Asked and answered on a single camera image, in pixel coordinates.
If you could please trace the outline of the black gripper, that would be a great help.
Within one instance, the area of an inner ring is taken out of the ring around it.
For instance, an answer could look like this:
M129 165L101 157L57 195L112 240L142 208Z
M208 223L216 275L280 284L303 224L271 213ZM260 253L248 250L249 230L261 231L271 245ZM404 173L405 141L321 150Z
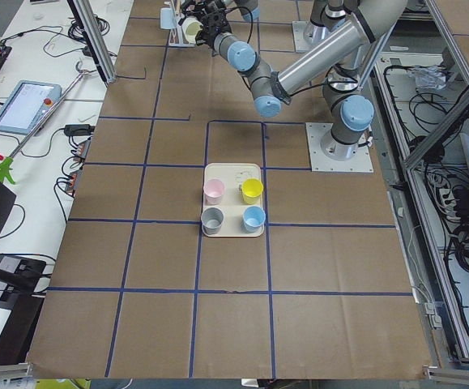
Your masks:
M225 10L202 13L197 16L197 19L202 24L202 27L195 38L196 45L213 47L215 39L219 34L232 31Z

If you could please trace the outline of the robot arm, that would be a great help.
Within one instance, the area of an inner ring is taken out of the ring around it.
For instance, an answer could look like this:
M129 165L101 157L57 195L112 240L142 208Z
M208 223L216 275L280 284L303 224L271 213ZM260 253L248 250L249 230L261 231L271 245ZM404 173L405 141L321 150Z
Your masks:
M373 104L358 91L359 81L356 69L347 69L340 64L333 65L326 75L322 95L333 122L322 136L321 149L332 160L350 160L373 120Z
M246 79L255 109L264 118L278 115L283 105L303 92L323 71L325 85L337 93L357 89L361 80L362 49L376 48L396 24L405 1L316 1L308 25L327 34L310 51L282 71L273 69L247 41L232 33L227 14L238 10L253 23L259 17L256 1L187 1L181 11L199 24L196 45L207 45Z

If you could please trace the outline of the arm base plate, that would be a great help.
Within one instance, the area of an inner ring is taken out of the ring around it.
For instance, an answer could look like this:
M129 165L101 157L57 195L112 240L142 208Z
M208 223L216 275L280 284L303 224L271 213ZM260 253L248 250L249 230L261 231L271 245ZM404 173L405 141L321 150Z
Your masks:
M309 21L293 21L292 33L296 53L304 53L312 49L320 39L322 29Z
M306 122L310 167L317 173L373 173L368 147L357 147L349 160L334 160L322 150L322 137L330 133L331 123Z

